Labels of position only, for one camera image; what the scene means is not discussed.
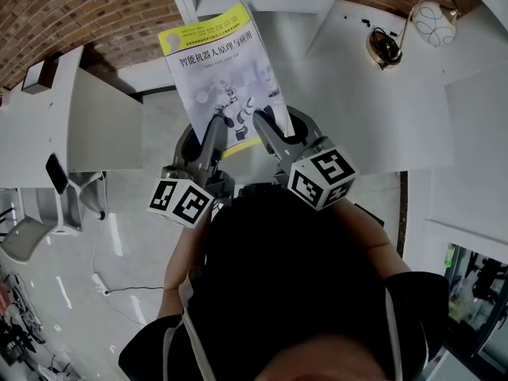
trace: black phone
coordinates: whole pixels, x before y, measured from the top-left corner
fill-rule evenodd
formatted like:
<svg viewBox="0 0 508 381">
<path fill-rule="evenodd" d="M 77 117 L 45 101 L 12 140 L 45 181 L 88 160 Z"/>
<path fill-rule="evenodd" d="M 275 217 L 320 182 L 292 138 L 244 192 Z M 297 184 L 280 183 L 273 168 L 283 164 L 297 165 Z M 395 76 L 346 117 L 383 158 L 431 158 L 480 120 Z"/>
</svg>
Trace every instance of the black phone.
<svg viewBox="0 0 508 381">
<path fill-rule="evenodd" d="M 59 194 L 65 192 L 69 184 L 69 179 L 67 175 L 65 175 L 64 169 L 60 165 L 58 158 L 53 153 L 49 156 L 48 162 L 46 163 L 46 171 L 48 172 L 49 178 L 51 182 L 53 182 L 53 186 Z"/>
</svg>

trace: floor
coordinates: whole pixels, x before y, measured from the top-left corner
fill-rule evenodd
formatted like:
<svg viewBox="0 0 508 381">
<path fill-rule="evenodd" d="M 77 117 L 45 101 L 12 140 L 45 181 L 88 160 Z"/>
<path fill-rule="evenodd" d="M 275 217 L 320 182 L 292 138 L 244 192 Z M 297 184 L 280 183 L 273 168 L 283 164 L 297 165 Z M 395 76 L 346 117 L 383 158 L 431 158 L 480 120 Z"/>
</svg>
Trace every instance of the floor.
<svg viewBox="0 0 508 381">
<path fill-rule="evenodd" d="M 14 264 L 0 253 L 3 274 L 21 275 L 43 323 L 48 343 L 38 349 L 41 365 L 48 366 L 57 353 L 56 363 L 70 361 L 87 380 L 127 379 L 117 365 L 118 355 L 156 317 L 161 291 L 119 291 L 103 297 L 94 289 L 91 275 L 100 274 L 111 289 L 162 285 L 181 229 L 150 214 L 146 206 L 155 179 L 162 166 L 172 162 L 187 123 L 176 91 L 145 96 L 143 169 L 108 173 L 109 217 L 101 222 L 85 216 L 79 237 L 51 235 L 28 265 Z M 397 174 L 360 176 L 348 197 L 385 221 L 396 244 Z M 6 195 L 0 194 L 0 206 L 6 203 Z M 61 278 L 68 301 L 56 277 Z"/>
</svg>

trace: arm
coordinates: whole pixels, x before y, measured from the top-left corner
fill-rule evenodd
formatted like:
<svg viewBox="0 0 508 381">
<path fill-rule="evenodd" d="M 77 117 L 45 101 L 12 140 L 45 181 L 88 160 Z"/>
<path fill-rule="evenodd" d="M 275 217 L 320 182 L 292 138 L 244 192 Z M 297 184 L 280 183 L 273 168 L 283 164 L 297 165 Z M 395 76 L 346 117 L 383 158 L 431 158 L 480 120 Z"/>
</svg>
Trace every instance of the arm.
<svg viewBox="0 0 508 381">
<path fill-rule="evenodd" d="M 349 236 L 362 248 L 381 278 L 411 271 L 397 254 L 383 227 L 362 209 L 346 198 L 335 202 L 330 209 Z"/>
<path fill-rule="evenodd" d="M 194 229 L 186 227 L 182 230 L 175 251 L 167 264 L 162 303 L 157 318 L 182 314 L 183 307 L 178 287 L 187 277 L 189 270 L 201 265 L 204 261 L 203 245 L 210 227 L 211 215 L 212 208 L 210 207 Z"/>
</svg>

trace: chair backrest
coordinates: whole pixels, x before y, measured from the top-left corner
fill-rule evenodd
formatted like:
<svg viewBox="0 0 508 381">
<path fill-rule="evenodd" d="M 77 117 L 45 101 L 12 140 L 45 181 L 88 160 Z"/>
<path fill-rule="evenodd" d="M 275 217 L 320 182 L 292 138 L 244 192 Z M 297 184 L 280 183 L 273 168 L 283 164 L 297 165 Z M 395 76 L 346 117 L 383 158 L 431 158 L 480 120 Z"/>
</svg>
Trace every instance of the chair backrest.
<svg viewBox="0 0 508 381">
<path fill-rule="evenodd" d="M 12 261 L 27 264 L 40 241 L 55 227 L 43 225 L 27 216 L 9 231 L 0 244 L 0 249 Z"/>
</svg>

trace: power strip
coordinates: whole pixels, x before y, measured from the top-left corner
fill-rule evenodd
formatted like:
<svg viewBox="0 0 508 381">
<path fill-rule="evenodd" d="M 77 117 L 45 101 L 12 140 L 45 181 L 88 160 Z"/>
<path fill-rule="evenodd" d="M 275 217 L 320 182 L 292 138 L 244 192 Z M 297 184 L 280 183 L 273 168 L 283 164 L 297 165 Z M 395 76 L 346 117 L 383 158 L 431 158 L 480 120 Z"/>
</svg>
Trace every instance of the power strip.
<svg viewBox="0 0 508 381">
<path fill-rule="evenodd" d="M 110 289 L 106 286 L 106 283 L 102 280 L 101 276 L 97 272 L 94 272 L 92 274 L 92 279 L 95 282 L 95 289 L 99 291 L 102 296 L 108 296 L 109 294 L 106 292 L 109 292 Z"/>
</svg>

